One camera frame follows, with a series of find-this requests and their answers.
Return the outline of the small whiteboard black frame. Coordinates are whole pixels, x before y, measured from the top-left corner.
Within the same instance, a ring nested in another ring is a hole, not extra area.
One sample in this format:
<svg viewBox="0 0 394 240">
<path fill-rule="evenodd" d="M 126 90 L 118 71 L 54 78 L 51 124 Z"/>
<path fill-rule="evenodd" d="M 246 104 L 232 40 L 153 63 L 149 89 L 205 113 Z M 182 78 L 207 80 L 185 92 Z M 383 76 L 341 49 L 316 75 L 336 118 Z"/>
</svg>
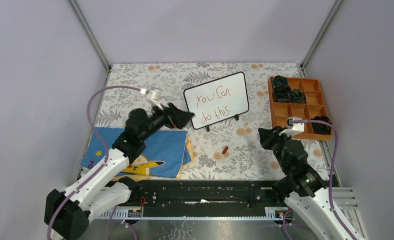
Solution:
<svg viewBox="0 0 394 240">
<path fill-rule="evenodd" d="M 223 120 L 239 119 L 249 111 L 245 73 L 240 71 L 183 91 L 193 129 L 199 130 Z"/>
</svg>

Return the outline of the dark red marker cap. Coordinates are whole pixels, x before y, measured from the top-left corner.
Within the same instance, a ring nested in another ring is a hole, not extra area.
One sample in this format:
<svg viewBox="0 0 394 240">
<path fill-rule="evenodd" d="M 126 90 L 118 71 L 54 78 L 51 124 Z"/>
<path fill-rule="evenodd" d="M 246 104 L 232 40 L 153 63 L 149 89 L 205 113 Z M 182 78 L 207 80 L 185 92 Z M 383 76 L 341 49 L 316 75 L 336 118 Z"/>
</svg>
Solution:
<svg viewBox="0 0 394 240">
<path fill-rule="evenodd" d="M 225 146 L 224 149 L 222 150 L 222 154 L 223 155 L 227 154 L 228 149 L 229 149 L 229 147 Z"/>
</svg>

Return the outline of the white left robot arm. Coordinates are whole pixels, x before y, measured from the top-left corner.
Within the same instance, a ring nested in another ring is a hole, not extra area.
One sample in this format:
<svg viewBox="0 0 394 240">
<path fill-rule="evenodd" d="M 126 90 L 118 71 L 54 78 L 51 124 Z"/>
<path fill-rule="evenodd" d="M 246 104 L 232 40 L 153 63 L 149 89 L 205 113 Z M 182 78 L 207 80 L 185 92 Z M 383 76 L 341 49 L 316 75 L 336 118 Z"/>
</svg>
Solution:
<svg viewBox="0 0 394 240">
<path fill-rule="evenodd" d="M 112 146 L 103 145 L 104 158 L 63 191 L 54 189 L 47 195 L 44 212 L 47 239 L 50 240 L 52 232 L 56 232 L 66 240 L 77 240 L 102 213 L 121 203 L 135 205 L 140 198 L 137 189 L 122 182 L 115 183 L 108 190 L 102 190 L 103 187 L 141 155 L 148 137 L 161 127 L 182 129 L 194 115 L 172 103 L 154 106 L 151 116 L 141 108 L 132 110 L 125 130 Z"/>
</svg>

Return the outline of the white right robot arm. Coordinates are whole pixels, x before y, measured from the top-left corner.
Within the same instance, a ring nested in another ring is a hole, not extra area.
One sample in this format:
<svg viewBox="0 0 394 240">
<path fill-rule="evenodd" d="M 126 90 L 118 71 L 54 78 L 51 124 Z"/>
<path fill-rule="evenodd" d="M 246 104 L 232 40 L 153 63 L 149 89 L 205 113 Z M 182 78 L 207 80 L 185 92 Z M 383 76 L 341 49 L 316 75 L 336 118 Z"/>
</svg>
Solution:
<svg viewBox="0 0 394 240">
<path fill-rule="evenodd" d="M 345 217 L 332 198 L 332 190 L 307 162 L 301 141 L 292 139 L 290 129 L 259 128 L 262 148 L 273 152 L 285 177 L 272 187 L 272 201 L 287 205 L 322 240 L 362 240 L 364 237 Z"/>
</svg>

